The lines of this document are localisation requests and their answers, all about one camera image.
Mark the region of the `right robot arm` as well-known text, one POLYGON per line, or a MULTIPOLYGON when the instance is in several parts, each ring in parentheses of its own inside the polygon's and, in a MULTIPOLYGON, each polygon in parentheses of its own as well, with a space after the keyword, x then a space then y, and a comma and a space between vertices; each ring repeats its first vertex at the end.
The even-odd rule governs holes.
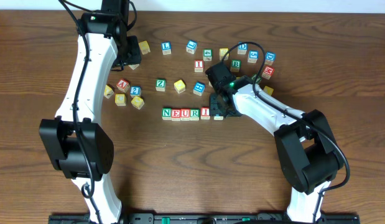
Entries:
POLYGON ((210 96, 212 117, 245 115, 274 136, 282 173, 292 187, 289 220, 319 221, 324 193, 334 188, 330 183, 337 172, 349 168, 324 114, 281 103, 251 78, 236 78, 223 62, 205 73, 215 90, 210 96))

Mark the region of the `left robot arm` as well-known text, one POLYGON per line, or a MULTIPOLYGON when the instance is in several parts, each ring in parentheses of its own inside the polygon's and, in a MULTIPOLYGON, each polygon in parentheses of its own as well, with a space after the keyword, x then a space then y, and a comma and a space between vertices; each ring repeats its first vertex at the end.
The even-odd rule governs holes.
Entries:
POLYGON ((55 170, 79 189, 89 212, 51 215, 49 223, 122 223, 122 202, 110 170, 114 145, 101 127, 104 89, 110 71, 141 62, 128 0, 104 0, 99 10, 71 15, 78 32, 78 53, 67 93, 54 118, 42 119, 39 135, 55 170))

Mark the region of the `red U block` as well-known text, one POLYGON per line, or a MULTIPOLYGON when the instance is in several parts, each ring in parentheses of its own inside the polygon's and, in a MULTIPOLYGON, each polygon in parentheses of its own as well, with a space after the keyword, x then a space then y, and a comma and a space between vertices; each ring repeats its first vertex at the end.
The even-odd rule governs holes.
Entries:
POLYGON ((180 110, 180 120, 181 121, 190 121, 190 109, 183 108, 180 110))

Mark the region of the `blue P block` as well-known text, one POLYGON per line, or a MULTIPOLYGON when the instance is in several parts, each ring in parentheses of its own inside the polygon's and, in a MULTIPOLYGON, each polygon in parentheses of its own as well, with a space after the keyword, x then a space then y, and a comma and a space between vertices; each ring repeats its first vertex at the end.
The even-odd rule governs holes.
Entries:
POLYGON ((217 120, 217 121, 221 121, 224 119, 224 117, 223 116, 214 116, 213 119, 217 120))

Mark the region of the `green R block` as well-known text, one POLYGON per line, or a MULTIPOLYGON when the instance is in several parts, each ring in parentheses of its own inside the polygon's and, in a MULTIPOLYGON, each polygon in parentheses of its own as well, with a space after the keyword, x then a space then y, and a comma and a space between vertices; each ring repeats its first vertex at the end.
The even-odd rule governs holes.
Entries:
POLYGON ((200 110, 190 109, 190 121, 199 121, 199 120, 200 120, 200 110))

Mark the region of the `red 1 block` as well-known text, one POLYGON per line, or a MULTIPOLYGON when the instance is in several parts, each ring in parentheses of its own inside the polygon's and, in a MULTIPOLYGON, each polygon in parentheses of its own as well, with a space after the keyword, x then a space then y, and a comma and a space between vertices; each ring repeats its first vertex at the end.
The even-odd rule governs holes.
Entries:
POLYGON ((202 107, 200 110, 200 119, 210 119, 210 109, 208 107, 202 107))

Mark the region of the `red E block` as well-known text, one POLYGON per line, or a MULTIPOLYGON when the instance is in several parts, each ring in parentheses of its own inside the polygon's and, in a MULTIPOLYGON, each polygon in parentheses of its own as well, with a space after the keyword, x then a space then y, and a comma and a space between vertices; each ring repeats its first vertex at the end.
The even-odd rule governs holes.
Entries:
POLYGON ((172 121, 180 121, 181 120, 180 112, 181 112, 180 109, 172 109, 171 110, 171 120, 172 121))

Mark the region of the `green N block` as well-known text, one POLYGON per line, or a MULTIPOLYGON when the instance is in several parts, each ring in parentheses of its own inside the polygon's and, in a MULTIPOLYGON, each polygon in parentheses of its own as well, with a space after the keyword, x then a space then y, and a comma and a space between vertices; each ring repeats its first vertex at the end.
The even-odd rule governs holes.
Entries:
POLYGON ((162 119, 163 120, 171 120, 171 114, 172 114, 172 109, 171 108, 163 108, 162 109, 162 119))

